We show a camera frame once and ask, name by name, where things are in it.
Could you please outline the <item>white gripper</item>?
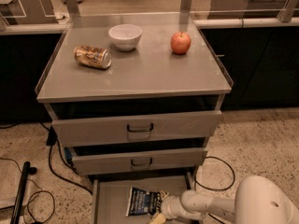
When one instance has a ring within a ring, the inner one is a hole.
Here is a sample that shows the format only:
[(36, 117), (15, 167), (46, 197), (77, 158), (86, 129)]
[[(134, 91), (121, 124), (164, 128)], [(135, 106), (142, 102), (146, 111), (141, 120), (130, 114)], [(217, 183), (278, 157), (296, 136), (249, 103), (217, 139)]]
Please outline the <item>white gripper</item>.
[(163, 201), (161, 205), (162, 213), (156, 213), (152, 216), (149, 224), (164, 224), (166, 219), (176, 219), (183, 217), (186, 210), (181, 205), (180, 199), (177, 196), (169, 196), (168, 192), (159, 191), (160, 200)]

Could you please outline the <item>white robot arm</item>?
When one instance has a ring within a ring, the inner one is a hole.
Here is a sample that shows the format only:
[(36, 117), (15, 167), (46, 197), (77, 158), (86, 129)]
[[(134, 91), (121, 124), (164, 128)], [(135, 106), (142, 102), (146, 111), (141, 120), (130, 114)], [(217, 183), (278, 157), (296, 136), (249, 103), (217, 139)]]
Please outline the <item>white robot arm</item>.
[(299, 224), (299, 209), (275, 183), (258, 175), (243, 179), (233, 200), (206, 196), (195, 190), (166, 196), (149, 224), (164, 224), (178, 217), (200, 220), (203, 214), (233, 224)]

